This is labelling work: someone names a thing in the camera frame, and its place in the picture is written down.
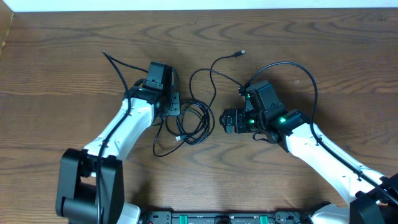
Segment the wooden table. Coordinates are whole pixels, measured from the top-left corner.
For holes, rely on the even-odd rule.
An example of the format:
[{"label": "wooden table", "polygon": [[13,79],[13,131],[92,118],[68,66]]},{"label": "wooden table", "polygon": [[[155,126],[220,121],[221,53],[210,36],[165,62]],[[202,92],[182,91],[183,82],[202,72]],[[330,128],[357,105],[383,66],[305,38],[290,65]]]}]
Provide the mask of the wooden table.
[{"label": "wooden table", "polygon": [[[65,222],[54,209],[60,158],[97,137],[121,105],[123,86],[101,50],[143,68],[174,66],[189,98],[194,70],[242,49],[215,69],[244,83],[268,63],[302,63],[318,82],[324,133],[386,176],[398,171],[397,9],[18,13],[0,59],[0,223]],[[121,70],[130,85],[145,77]],[[237,86],[214,78],[215,116],[243,107]],[[284,65],[258,80],[310,114],[313,87],[300,70]],[[209,102],[208,73],[194,83]],[[128,202],[208,211],[345,205],[306,163],[251,134],[227,135],[217,122],[203,144],[156,158],[156,132],[147,129],[125,163]],[[177,144],[162,131],[158,147]]]}]

